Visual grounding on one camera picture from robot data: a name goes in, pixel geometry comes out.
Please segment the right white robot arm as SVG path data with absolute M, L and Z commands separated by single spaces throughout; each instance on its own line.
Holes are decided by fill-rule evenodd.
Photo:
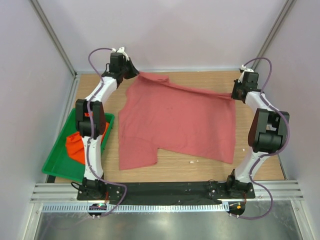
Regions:
M 264 161 L 286 145 L 290 115 L 275 108 L 264 93 L 255 89 L 257 83 L 234 81 L 231 98 L 241 100 L 254 112 L 248 133 L 249 150 L 242 163 L 227 177 L 225 192 L 231 198 L 253 194 L 254 176 Z

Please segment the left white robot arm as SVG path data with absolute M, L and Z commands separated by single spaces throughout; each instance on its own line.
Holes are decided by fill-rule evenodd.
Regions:
M 124 79 L 136 77 L 139 71 L 131 59 L 111 60 L 100 77 L 100 82 L 85 99 L 75 104 L 75 126 L 84 146 L 85 170 L 78 187 L 78 200 L 101 200 L 106 196 L 107 183 L 101 163 L 101 143 L 106 127 L 104 102 Z

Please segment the pink t shirt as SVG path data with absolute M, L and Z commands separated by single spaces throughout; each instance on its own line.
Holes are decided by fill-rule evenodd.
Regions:
M 228 93 L 185 87 L 141 72 L 118 114 L 119 169 L 149 167 L 158 150 L 232 164 L 236 104 Z

